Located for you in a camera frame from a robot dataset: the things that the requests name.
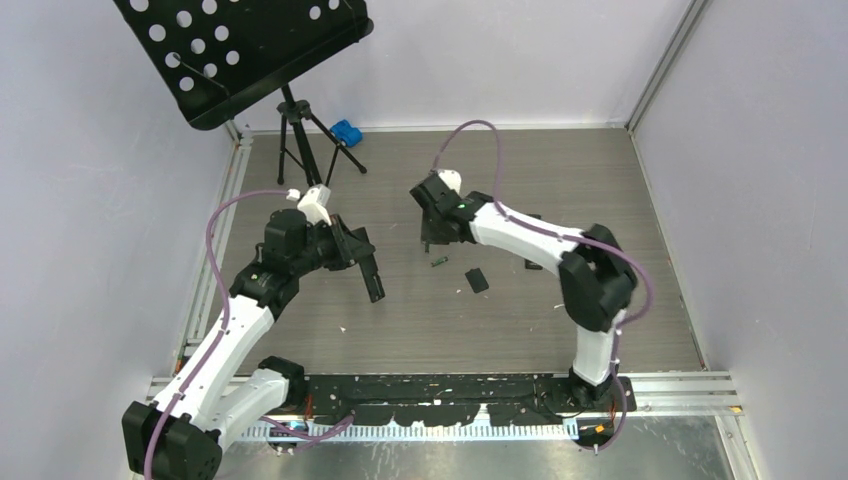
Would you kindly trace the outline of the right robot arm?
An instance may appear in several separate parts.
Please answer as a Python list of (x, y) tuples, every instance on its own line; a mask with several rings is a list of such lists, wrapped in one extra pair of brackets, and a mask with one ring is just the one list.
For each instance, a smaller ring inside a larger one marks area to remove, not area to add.
[(580, 408), (598, 409), (611, 395), (618, 331), (638, 285), (615, 237), (599, 224), (588, 230), (550, 224), (481, 192), (463, 196), (460, 185), (458, 172), (435, 170), (411, 189), (422, 210), (422, 240), (493, 247), (551, 272), (576, 325), (568, 394)]

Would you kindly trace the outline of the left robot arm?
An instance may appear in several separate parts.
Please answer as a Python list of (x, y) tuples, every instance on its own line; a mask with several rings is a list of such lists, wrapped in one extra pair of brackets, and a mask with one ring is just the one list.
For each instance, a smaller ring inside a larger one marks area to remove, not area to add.
[(211, 479), (224, 452), (261, 416), (298, 412), (307, 402), (303, 366), (263, 359), (248, 380), (226, 390), (254, 345), (300, 291), (307, 274), (358, 266), (369, 299), (385, 293), (365, 228), (336, 214), (311, 220), (296, 209), (271, 214), (251, 262), (234, 278), (219, 319), (171, 382), (122, 417), (131, 471), (147, 479)]

